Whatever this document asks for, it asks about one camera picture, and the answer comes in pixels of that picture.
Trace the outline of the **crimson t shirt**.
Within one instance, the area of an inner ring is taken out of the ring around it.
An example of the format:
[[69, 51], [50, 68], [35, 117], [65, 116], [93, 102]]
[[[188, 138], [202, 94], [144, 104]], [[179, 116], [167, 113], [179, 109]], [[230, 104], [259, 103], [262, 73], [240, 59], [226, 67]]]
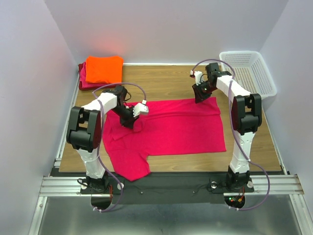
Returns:
[[129, 181], [150, 174], [149, 156], [225, 152], [224, 130], [217, 99], [149, 101], [149, 113], [132, 129], [107, 112], [103, 142], [115, 173]]

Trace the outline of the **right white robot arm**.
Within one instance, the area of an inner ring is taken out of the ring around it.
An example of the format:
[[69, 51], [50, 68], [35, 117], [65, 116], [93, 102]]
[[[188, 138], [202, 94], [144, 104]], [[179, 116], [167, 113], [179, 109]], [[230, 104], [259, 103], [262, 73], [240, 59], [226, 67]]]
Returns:
[[190, 71], [190, 77], [195, 80], [192, 86], [195, 102], [205, 101], [215, 90], [220, 90], [228, 98], [234, 147], [225, 186], [227, 190], [236, 191], [249, 184], [252, 141], [262, 124], [262, 98], [258, 93], [252, 94], [239, 85], [234, 79], [234, 70], [222, 71], [218, 63], [208, 64], [205, 70], [206, 80], [201, 71], [195, 68]]

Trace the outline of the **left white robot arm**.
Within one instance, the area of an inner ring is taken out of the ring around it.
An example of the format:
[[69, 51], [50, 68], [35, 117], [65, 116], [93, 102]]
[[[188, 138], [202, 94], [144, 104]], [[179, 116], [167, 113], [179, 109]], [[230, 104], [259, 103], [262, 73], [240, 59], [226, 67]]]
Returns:
[[127, 107], [127, 89], [122, 85], [103, 91], [96, 100], [85, 107], [71, 108], [67, 143], [80, 155], [86, 169], [86, 178], [79, 180], [82, 188], [103, 193], [109, 188], [107, 170], [101, 165], [99, 148], [103, 135], [104, 115], [112, 110], [119, 116], [123, 127], [133, 129], [139, 115], [134, 107]]

